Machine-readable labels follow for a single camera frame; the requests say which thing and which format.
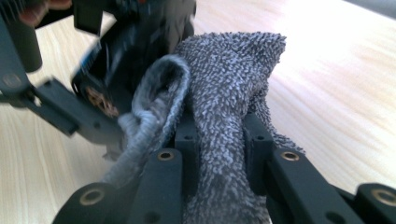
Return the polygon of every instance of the finger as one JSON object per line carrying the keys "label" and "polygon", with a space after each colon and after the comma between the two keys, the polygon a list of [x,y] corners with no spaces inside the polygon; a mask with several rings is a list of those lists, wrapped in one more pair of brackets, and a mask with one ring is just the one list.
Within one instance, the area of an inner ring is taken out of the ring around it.
{"label": "finger", "polygon": [[49,10],[49,5],[45,1],[32,7],[26,8],[20,14],[20,20],[30,26],[37,26]]}
{"label": "finger", "polygon": [[72,6],[71,0],[49,0],[50,9],[68,9]]}

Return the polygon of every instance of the knit fabric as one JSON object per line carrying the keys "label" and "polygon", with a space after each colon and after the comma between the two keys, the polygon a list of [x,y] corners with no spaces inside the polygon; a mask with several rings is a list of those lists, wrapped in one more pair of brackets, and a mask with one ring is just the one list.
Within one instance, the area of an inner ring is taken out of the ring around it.
{"label": "knit fabric", "polygon": [[[255,113],[278,147],[303,151],[288,137],[276,132],[265,103],[267,79],[279,62],[285,45],[282,35],[227,33],[193,36],[177,46],[175,54],[190,68],[191,83],[184,102],[194,115],[201,157],[198,190],[195,196],[187,199],[184,223],[271,222],[265,198],[255,195],[248,184],[243,118],[247,112]],[[124,130],[132,127],[134,132],[140,132],[133,122],[125,124],[123,118],[119,122]],[[145,134],[152,137],[169,133]],[[153,145],[150,143],[133,147],[135,141],[128,142],[130,145],[125,151],[139,151],[140,154],[160,148],[150,147]],[[105,181],[119,184],[122,177],[128,176],[131,180],[139,175],[139,172],[131,172],[131,165],[127,164],[134,162],[141,171],[143,157],[136,160],[133,155],[136,153],[129,153],[128,157],[121,155],[117,164],[121,162],[122,165],[110,171]]]}

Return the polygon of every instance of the wooden table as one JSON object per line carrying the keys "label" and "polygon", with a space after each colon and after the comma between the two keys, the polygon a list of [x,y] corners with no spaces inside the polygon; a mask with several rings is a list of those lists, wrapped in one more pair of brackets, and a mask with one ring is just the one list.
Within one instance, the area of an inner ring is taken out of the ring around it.
{"label": "wooden table", "polygon": [[[195,30],[287,36],[267,96],[279,132],[337,187],[396,188],[396,21],[340,0],[199,0]],[[70,88],[95,37],[75,31],[71,18],[37,35],[44,66],[29,78],[55,76]],[[111,165],[103,146],[9,105],[0,105],[0,143],[0,223],[50,223]]]}

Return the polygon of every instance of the wood grain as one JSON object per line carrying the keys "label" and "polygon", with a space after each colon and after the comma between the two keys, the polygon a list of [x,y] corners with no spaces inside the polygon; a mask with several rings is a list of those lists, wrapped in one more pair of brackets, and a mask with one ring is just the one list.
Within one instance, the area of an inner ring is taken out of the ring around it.
{"label": "wood grain", "polygon": [[[344,1],[199,0],[194,24],[196,34],[285,35],[267,97],[279,132],[335,186],[396,188],[396,21]],[[75,31],[71,18],[37,35],[44,66],[30,80],[57,77],[70,88],[95,37]],[[0,143],[0,223],[51,223],[75,190],[110,166],[103,146],[9,105],[0,105]]]}

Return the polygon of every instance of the light wood surface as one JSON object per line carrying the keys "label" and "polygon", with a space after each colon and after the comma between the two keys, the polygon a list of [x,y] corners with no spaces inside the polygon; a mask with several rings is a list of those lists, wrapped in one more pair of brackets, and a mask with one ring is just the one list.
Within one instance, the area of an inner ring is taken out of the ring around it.
{"label": "light wood surface", "polygon": [[[285,35],[267,96],[279,132],[337,187],[396,188],[396,21],[341,0],[198,0],[195,30]],[[95,37],[71,18],[37,35],[44,66],[31,81],[57,77],[69,87]],[[111,165],[104,147],[9,105],[0,105],[0,144],[0,223],[51,223]]]}

